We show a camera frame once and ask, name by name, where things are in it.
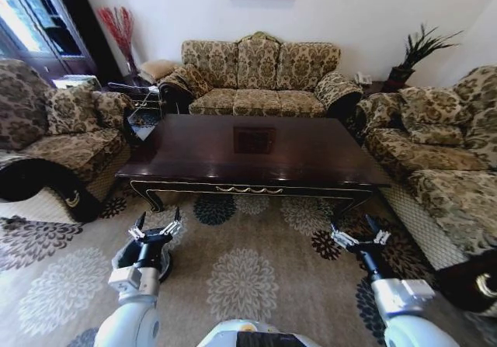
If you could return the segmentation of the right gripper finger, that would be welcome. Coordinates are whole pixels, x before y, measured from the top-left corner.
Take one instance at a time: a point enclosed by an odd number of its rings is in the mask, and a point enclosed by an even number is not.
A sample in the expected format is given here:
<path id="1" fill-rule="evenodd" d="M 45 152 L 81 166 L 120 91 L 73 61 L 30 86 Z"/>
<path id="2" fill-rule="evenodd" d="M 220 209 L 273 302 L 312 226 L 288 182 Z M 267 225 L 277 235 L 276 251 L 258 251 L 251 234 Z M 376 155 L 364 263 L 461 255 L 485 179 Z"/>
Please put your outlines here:
<path id="1" fill-rule="evenodd" d="M 386 245 L 391 236 L 391 232 L 381 229 L 380 225 L 370 215 L 366 214 L 365 218 L 374 233 L 373 243 L 378 245 Z"/>
<path id="2" fill-rule="evenodd" d="M 331 227 L 331 238 L 332 240 L 342 248 L 351 248 L 358 244 L 358 241 L 349 236 L 347 233 L 340 231 L 333 223 L 330 223 Z"/>

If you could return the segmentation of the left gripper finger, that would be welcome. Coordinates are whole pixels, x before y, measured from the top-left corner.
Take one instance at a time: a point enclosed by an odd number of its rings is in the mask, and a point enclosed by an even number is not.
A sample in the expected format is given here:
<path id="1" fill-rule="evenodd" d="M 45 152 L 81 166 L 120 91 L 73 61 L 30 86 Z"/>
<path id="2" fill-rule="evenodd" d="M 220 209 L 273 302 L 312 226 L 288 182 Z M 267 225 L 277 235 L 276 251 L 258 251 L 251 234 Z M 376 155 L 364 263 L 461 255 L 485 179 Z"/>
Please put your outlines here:
<path id="1" fill-rule="evenodd" d="M 147 235 L 142 231 L 145 217 L 146 213 L 143 212 L 142 215 L 136 219 L 134 225 L 128 230 L 128 233 L 135 241 L 143 241 L 147 237 Z"/>
<path id="2" fill-rule="evenodd" d="M 182 216 L 179 207 L 176 207 L 173 221 L 160 230 L 160 235 L 174 238 L 182 229 Z"/>

